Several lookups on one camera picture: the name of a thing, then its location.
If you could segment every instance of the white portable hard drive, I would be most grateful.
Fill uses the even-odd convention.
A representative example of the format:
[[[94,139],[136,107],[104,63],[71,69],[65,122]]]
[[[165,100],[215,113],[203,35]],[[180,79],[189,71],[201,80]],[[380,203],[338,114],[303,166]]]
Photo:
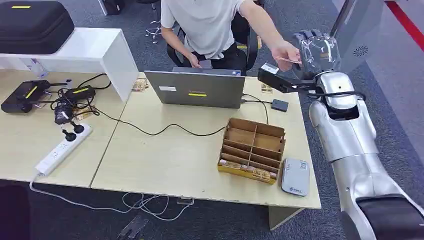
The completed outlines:
[[[286,158],[281,179],[281,188],[284,192],[302,197],[308,195],[309,165],[307,162]]]

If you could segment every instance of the cardboard organizer box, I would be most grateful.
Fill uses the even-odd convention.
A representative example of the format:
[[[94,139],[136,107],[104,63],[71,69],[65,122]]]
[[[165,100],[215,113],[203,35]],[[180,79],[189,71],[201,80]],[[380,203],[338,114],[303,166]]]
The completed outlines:
[[[231,118],[226,126],[218,171],[274,184],[286,140],[284,128]]]

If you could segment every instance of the person's arm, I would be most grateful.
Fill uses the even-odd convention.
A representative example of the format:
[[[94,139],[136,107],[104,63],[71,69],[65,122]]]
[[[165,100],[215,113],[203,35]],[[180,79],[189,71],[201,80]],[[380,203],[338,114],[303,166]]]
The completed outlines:
[[[178,36],[173,32],[172,27],[175,23],[175,18],[166,0],[161,1],[160,23],[162,25],[163,39],[177,52],[188,58],[193,68],[201,68],[198,58],[184,46]]]
[[[291,62],[282,59],[300,60],[299,50],[284,40],[277,31],[273,20],[262,7],[255,4],[252,0],[244,0],[238,11],[247,19],[252,29],[271,50],[272,57],[281,70],[287,71],[292,67]]]

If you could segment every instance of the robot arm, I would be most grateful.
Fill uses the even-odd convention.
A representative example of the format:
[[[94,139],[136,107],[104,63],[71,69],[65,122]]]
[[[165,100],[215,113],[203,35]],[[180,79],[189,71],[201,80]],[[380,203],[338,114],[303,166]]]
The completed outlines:
[[[340,56],[335,38],[317,30],[295,37],[302,66],[295,65],[293,71],[299,79],[283,77],[268,63],[259,69],[258,79],[283,93],[296,91],[319,97],[310,105],[309,117],[334,171],[347,238],[424,238],[424,210],[380,162],[365,96],[338,71]]]

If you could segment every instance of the laptop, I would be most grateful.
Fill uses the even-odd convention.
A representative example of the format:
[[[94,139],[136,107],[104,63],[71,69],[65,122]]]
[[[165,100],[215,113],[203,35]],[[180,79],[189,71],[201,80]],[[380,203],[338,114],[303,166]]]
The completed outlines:
[[[246,78],[239,72],[175,67],[173,72],[144,73],[163,104],[238,109]]]

